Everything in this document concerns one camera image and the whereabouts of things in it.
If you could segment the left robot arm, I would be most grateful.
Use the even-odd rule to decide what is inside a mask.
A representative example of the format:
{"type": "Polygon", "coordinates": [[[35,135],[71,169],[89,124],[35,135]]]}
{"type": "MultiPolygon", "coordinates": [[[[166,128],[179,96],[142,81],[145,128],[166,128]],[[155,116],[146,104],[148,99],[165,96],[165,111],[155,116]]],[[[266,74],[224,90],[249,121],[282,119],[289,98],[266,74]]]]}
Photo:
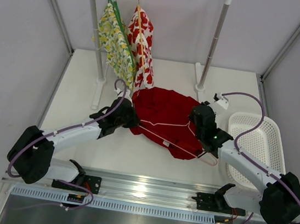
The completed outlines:
{"type": "Polygon", "coordinates": [[[118,97],[81,124],[49,131],[30,126],[7,153],[7,173],[28,185],[51,179],[54,188],[79,190],[87,181],[85,170],[75,160],[59,160],[54,155],[79,143],[102,139],[117,128],[135,128],[138,124],[132,100],[118,97]]]}

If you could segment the pink wire hanger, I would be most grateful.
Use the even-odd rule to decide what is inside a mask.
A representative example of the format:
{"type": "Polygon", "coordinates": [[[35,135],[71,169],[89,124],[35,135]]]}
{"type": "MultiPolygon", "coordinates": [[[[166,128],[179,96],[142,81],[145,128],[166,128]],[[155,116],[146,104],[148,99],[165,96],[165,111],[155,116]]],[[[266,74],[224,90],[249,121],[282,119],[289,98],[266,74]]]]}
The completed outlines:
{"type": "Polygon", "coordinates": [[[152,142],[164,147],[171,156],[180,160],[197,159],[209,166],[218,161],[206,152],[195,136],[195,127],[190,121],[169,122],[162,119],[141,119],[138,127],[131,129],[134,135],[144,135],[152,142]]]}

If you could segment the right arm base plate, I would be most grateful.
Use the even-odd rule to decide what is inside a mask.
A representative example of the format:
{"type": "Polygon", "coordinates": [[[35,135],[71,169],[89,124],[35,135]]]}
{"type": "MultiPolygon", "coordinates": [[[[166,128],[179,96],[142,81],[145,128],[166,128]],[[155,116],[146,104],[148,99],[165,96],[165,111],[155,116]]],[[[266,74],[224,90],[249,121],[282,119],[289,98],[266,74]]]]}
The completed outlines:
{"type": "Polygon", "coordinates": [[[245,216],[246,211],[240,208],[232,208],[228,205],[224,197],[212,193],[197,192],[191,197],[196,202],[197,209],[202,211],[218,212],[224,214],[234,214],[245,216]]]}

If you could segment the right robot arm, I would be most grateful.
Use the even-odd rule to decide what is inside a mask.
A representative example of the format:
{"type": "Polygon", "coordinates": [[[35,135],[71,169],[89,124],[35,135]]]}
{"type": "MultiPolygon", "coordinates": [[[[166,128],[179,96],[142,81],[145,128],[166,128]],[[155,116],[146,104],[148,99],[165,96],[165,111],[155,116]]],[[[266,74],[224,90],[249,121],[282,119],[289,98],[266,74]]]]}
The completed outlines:
{"type": "Polygon", "coordinates": [[[218,212],[236,208],[260,214],[267,224],[300,224],[300,183],[293,173],[282,174],[239,149],[234,138],[217,127],[216,114],[208,102],[192,108],[189,120],[206,153],[234,167],[255,189],[228,183],[213,195],[218,212]]]}

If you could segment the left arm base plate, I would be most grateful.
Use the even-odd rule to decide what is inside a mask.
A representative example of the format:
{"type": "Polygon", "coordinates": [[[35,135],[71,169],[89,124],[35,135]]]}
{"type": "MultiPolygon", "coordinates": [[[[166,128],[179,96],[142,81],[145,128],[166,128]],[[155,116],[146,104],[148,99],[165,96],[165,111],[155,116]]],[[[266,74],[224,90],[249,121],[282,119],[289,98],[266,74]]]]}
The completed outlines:
{"type": "MultiPolygon", "coordinates": [[[[89,175],[78,175],[76,179],[72,180],[71,184],[81,186],[83,188],[86,188],[93,194],[99,193],[99,188],[101,186],[101,177],[95,177],[95,176],[89,176],[89,175]]],[[[84,192],[84,190],[67,185],[66,183],[62,183],[58,180],[53,180],[52,185],[53,188],[61,188],[69,191],[77,191],[77,192],[84,192]]]]}

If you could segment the red skirt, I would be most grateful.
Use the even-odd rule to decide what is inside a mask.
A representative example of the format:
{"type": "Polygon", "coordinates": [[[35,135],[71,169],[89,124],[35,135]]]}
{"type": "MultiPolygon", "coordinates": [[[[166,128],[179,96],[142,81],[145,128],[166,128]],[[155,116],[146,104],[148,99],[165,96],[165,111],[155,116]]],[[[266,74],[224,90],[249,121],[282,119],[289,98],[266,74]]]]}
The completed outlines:
{"type": "Polygon", "coordinates": [[[158,87],[139,90],[132,100],[139,118],[139,126],[130,128],[132,134],[144,135],[168,149],[176,159],[191,160],[203,154],[195,136],[196,126],[189,120],[189,114],[199,102],[158,87]]]}

